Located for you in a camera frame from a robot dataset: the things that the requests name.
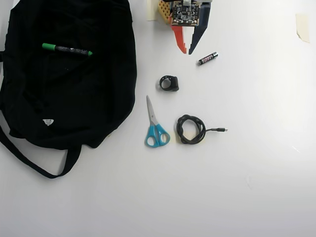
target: tape piece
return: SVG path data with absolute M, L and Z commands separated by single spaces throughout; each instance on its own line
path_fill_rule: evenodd
M 296 14 L 296 31 L 298 37 L 310 43 L 309 18 L 306 14 Z
M 147 0 L 147 21 L 155 21 L 158 14 L 159 0 Z

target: white logo patch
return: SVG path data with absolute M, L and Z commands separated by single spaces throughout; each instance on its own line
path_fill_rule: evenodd
M 51 126 L 54 122 L 53 119 L 43 119 L 43 121 L 47 126 Z

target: black cable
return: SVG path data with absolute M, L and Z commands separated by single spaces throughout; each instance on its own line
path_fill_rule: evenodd
M 188 138 L 186 138 L 184 135 L 183 135 L 183 128 L 182 128 L 182 125 L 184 124 L 185 121 L 187 120 L 191 120 L 193 121 L 197 128 L 198 128 L 198 135 L 193 138 L 192 140 L 189 140 Z M 201 142 L 204 137 L 205 137 L 205 134 L 206 132 L 208 131 L 216 131 L 216 132 L 226 132 L 227 129 L 225 128 L 211 128 L 211 129 L 206 129 L 205 128 L 205 124 L 202 120 L 200 120 L 199 118 L 197 117 L 194 117 L 194 116 L 190 116 L 190 115 L 183 115 L 182 117 L 180 117 L 178 119 L 178 123 L 177 123 L 177 133 L 179 135 L 179 137 L 181 138 L 181 142 L 183 144 L 190 144 L 190 145 L 194 145 L 194 144 L 197 144 L 199 142 Z

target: black clip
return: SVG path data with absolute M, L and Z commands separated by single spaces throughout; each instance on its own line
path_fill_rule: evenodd
M 169 79 L 170 86 L 167 88 L 162 87 L 162 83 L 164 80 Z M 178 84 L 178 78 L 173 76 L 164 76 L 160 79 L 160 87 L 165 91 L 178 91 L 179 90 L 179 84 Z

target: backpack handle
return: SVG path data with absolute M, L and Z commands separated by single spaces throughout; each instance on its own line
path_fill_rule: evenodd
M 24 164 L 28 165 L 29 167 L 31 167 L 32 169 L 36 170 L 38 173 L 40 173 L 41 175 L 49 179 L 55 179 L 69 173 L 69 171 L 74 167 L 74 165 L 78 161 L 78 158 L 81 153 L 81 146 L 68 149 L 64 170 L 59 175 L 53 175 L 51 173 L 48 173 L 46 170 L 40 168 L 39 166 L 31 162 L 29 159 L 27 159 L 19 151 L 19 149 L 17 149 L 17 147 L 8 139 L 8 137 L 3 132 L 3 129 L 1 128 L 1 126 L 0 126 L 0 142 L 5 147 L 7 147 L 7 149 L 11 151 L 20 161 L 22 161 Z

